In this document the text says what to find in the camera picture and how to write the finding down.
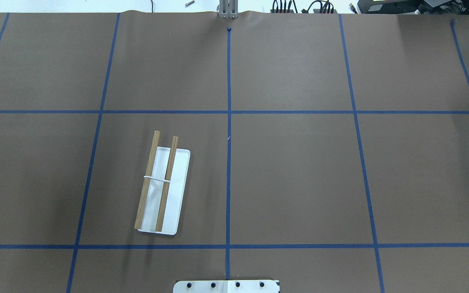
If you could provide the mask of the wooden rack bar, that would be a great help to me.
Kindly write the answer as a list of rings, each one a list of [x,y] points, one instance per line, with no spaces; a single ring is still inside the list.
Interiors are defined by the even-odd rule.
[[[138,210],[136,212],[136,220],[135,220],[135,225],[134,225],[134,229],[136,230],[142,227],[151,176],[152,176],[152,172],[154,168],[156,153],[158,150],[159,139],[160,139],[160,131],[155,130],[153,139],[151,141],[151,148],[149,151],[149,157],[148,157],[148,162],[147,162],[147,168],[145,171],[145,176],[143,177],[142,191],[141,191],[140,200],[138,202]]]
[[[158,220],[155,226],[156,232],[161,232],[163,229],[164,215],[165,215],[165,210],[167,206],[167,199],[168,199],[169,187],[171,184],[171,176],[173,172],[173,166],[174,166],[175,155],[176,155],[176,150],[178,146],[178,140],[179,138],[177,136],[173,136],[171,148],[170,148],[169,155],[168,155],[166,173],[165,173],[164,182],[162,186],[162,194],[161,194],[160,206],[159,206],[159,211],[158,211]]]

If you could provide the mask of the left wooden rack bar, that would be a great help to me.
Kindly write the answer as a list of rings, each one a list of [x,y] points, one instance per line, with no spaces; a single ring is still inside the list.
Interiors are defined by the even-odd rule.
[[[140,200],[138,202],[138,210],[136,212],[136,220],[135,220],[135,225],[134,225],[134,229],[136,230],[142,227],[151,176],[152,176],[152,172],[154,168],[156,153],[158,150],[159,139],[160,139],[160,131],[155,130],[153,139],[151,141],[151,148],[149,151],[149,157],[148,157],[148,162],[147,162],[147,168],[145,171],[145,176],[143,177],[142,191],[141,191]]]

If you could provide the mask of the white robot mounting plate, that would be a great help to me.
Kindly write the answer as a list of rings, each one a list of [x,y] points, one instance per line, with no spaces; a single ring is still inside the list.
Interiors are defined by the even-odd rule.
[[[277,280],[181,280],[173,293],[279,293]]]

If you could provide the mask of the right wooden rack bar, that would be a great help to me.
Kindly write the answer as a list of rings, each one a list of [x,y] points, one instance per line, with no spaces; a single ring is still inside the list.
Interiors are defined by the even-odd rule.
[[[176,150],[178,146],[178,140],[179,138],[177,136],[173,136],[171,148],[170,148],[169,155],[168,155],[166,173],[165,173],[164,182],[162,186],[162,194],[161,194],[160,206],[159,206],[159,211],[158,211],[158,220],[155,226],[156,232],[161,232],[163,229],[164,215],[165,215],[165,210],[167,206],[167,199],[168,199],[169,187],[171,184],[171,176],[173,172],[173,166],[174,166],[175,155],[176,155]]]

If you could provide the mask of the white rack base tray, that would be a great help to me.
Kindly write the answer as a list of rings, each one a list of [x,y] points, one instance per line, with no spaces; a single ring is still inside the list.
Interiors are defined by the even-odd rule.
[[[149,179],[149,187],[147,188],[145,213],[137,231],[162,235],[175,235],[178,231],[191,153],[187,149],[177,149],[175,151],[171,179],[166,180],[165,174],[170,151],[170,148],[159,146],[156,151],[151,176],[145,176],[145,179]],[[164,210],[164,219],[162,221],[162,230],[157,231],[156,224],[158,222],[164,183],[169,186],[168,195]]]

